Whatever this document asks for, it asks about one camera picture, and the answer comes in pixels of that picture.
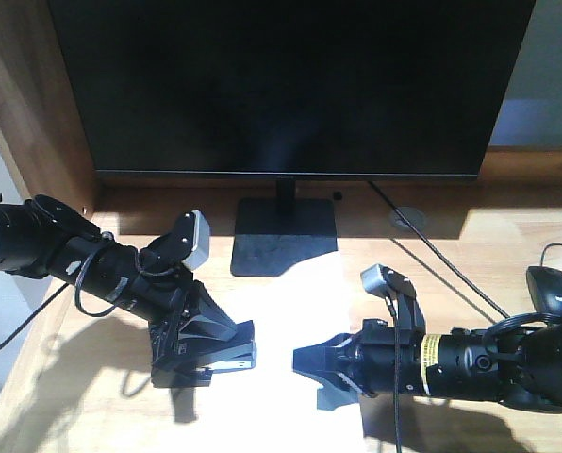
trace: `black mouse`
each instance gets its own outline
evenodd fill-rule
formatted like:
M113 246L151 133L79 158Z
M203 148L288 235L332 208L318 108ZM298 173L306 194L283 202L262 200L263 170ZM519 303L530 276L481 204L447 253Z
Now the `black mouse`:
M529 266L526 284L537 312L562 315L562 271L546 266Z

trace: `black cable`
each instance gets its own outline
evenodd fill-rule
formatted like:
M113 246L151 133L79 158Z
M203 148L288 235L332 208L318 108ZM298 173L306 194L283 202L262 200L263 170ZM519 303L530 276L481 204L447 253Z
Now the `black cable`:
M89 268L91 267L92 262L100 252L110 247L114 243L115 242L113 241L113 236L111 235L111 233L107 233L107 232L103 233L103 239L101 241L100 246L92 250L92 252L86 257L86 259L82 263L82 266L80 267L80 272L77 273L77 277L75 278L75 291L74 291L75 307L81 313L84 313L92 318L102 318L104 316L107 316L112 311L117 309L123 301L120 298L115 304L111 305L111 307L109 307L108 309L99 311L97 313L91 313L84 309L84 307L82 306L82 300L80 299L80 293L82 291L82 286L84 285L84 279L86 278L86 274L89 272Z
M170 267L162 272L149 272L142 267L141 264L141 252L137 250L134 254L134 267L137 269L137 272L141 274L143 277L166 277L173 274L176 269Z
M55 300L55 298L61 294L63 292L63 290L65 288L67 288L69 286L69 283L64 283L62 284L53 295L51 295L48 299L46 299L44 302L42 302L42 304L35 309L32 314L30 314L29 316L27 316L27 318L25 318L25 320L13 331L13 333L11 333L10 335L7 336L7 338L0 343L0 351L7 345L9 344L13 338L15 338L17 335L19 335L19 333L32 321L32 319L34 319L36 316L38 316L38 314L44 310L48 304L50 304L53 300Z
M490 349L491 339L498 337L506 332L522 327L526 324L542 322L545 324L559 324L562 322L562 316L551 313L524 313L503 319L497 324L489 327L482 336L482 346L488 352L488 355L495 360L502 361L518 361L519 355L516 353L500 353Z
M446 278L444 278L442 275L440 275L438 272L436 272L434 269L432 269L431 266L429 266L424 260L422 260L420 257L418 257L417 255L415 255L415 253L413 253L411 250L409 250L408 248L406 248L404 245L402 245L400 242L398 242L396 239L390 239L390 241L396 245L397 247L399 247L401 250L403 250L409 257L411 257L413 260L415 260L421 267L423 267L423 269L425 269L426 271L428 271L430 274L432 274L436 279L438 279L444 286L446 286L447 288L449 288L452 292L454 292L455 294L457 294L461 300L463 300L466 304L468 304L470 307L472 307L474 310L476 310L476 312L478 312L478 314L480 314L480 316L482 316L483 318L485 318L489 323L491 323L492 325L495 324L497 321L495 321L494 319L492 319L490 316L488 316L477 304L475 304L472 300L470 300L465 294L461 293L454 285L452 285Z
M548 243L547 245L545 245L545 248L543 248L543 252L541 253L541 260L539 265L543 266L543 261L545 260L545 253L547 252L547 250L549 250L552 247L562 247L562 243Z
M401 408L400 408L400 376L401 376L401 338L398 329L398 314L394 308L391 297L385 297L386 307L392 318L394 325L394 387L392 390L392 406L394 412L394 444L396 445L396 453L403 452L403 441L401 436Z
M471 280L469 280L466 276L464 276L461 271L459 271L459 269L457 269L444 255L442 255L442 253L428 240L428 238L426 238L423 233L421 233L419 231L419 229L414 226L413 224L411 224L411 222L409 222L409 220L405 217L405 215L401 212L401 210L398 209L398 207L392 203L392 200L390 200L385 193L382 192L382 190L377 187L377 185L375 185L372 181L367 181L367 183L372 187L372 189L379 195L382 197L382 199L392 208L392 210L394 210L394 212L396 212L396 214L401 218L401 220L403 222L405 222L405 224L411 228L411 230L417 234L417 236L428 246L428 248L430 250L432 250L434 252L434 254L442 261L444 262L444 264L447 265L447 267L449 269L451 269L451 271L453 271L453 273L455 273L455 275L457 275L459 278L461 278L461 280L467 284L476 294L478 294L485 302L487 302L493 309L495 309L499 314L501 314L503 316L503 318L508 318L509 314L507 314L507 312L502 309L496 302L494 302L490 297L488 297L480 288L478 288L476 285L473 284L473 282Z

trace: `monitor screen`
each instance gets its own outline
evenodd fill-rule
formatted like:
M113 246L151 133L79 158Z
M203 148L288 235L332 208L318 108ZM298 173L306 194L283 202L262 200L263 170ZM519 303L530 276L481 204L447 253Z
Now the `monitor screen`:
M101 176L475 177L534 0L49 0Z

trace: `black robotic arm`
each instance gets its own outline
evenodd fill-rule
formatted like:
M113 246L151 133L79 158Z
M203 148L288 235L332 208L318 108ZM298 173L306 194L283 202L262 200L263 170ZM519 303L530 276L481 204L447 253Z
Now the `black robotic arm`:
M54 198L37 195L19 206L2 204L0 194L0 271L75 285L75 304L87 315L119 307L148 321L156 387L207 386L217 371L255 365L252 321L234 323L193 279L208 249L199 211L180 215L172 231L137 250ZM86 311L81 290L111 307Z
M392 392L398 339L400 393L562 412L562 295L546 301L531 290L534 313L488 329L456 327L449 335L427 334L408 278L376 264L361 279L368 293L398 307L398 323L388 327L368 319L354 335L340 334L294 351L294 371L319 381L333 395L327 401L335 404L326 409L356 401L358 394ZM528 326L537 322L546 327Z

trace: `monitor stand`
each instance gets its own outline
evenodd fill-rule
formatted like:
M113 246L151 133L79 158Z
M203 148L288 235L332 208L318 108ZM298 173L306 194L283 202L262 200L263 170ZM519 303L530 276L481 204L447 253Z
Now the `monitor stand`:
M276 198L243 198L231 274L279 277L294 264L338 250L331 200L296 199L295 180L277 179Z

